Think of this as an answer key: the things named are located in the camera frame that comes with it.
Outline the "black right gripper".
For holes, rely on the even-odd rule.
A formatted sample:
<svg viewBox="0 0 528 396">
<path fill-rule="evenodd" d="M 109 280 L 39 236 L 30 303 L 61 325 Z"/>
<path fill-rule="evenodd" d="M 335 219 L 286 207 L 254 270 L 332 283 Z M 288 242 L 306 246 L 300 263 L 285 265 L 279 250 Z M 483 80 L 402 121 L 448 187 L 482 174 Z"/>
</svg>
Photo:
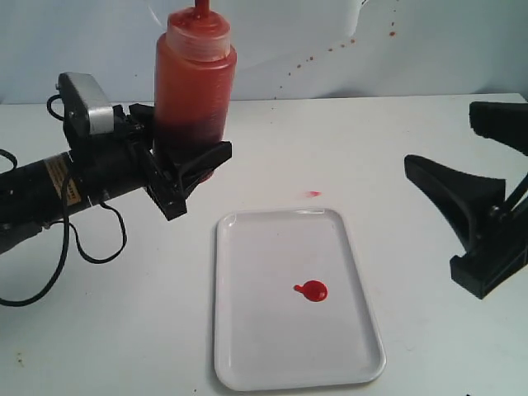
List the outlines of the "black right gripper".
<svg viewBox="0 0 528 396">
<path fill-rule="evenodd" d="M 451 279 L 483 299 L 527 265 L 527 178 L 510 195 L 504 179 L 456 171 L 416 154 L 406 178 L 441 212 L 465 249 L 450 259 Z"/>
</svg>

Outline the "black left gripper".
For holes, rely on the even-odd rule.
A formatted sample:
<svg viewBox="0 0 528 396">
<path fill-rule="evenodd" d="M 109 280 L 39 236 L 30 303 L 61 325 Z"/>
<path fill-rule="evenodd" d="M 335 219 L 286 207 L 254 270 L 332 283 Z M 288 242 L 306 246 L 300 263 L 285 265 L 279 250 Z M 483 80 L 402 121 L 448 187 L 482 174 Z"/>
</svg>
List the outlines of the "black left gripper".
<svg viewBox="0 0 528 396">
<path fill-rule="evenodd" d="M 84 138 L 65 120 L 75 186 L 90 206 L 143 188 L 167 220 L 185 215 L 185 194 L 191 194 L 231 159 L 232 144 L 221 141 L 206 148 L 173 152 L 175 180 L 151 153 L 154 106 L 135 103 L 129 105 L 129 111 L 126 114 L 123 106 L 113 106 L 113 132 Z"/>
</svg>

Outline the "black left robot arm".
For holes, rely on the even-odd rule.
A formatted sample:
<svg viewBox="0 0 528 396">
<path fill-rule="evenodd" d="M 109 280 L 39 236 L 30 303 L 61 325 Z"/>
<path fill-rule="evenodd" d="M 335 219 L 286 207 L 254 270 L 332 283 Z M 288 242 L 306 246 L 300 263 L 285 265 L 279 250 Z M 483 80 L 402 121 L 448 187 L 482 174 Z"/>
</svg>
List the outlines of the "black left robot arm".
<svg viewBox="0 0 528 396">
<path fill-rule="evenodd" d="M 8 249 L 45 226 L 91 206 L 143 188 L 167 220 L 187 212 L 186 200 L 202 180 L 232 157 L 232 144 L 153 148 L 153 108 L 113 108 L 114 129 L 82 134 L 63 122 L 70 150 L 1 175 L 1 246 Z"/>
</svg>

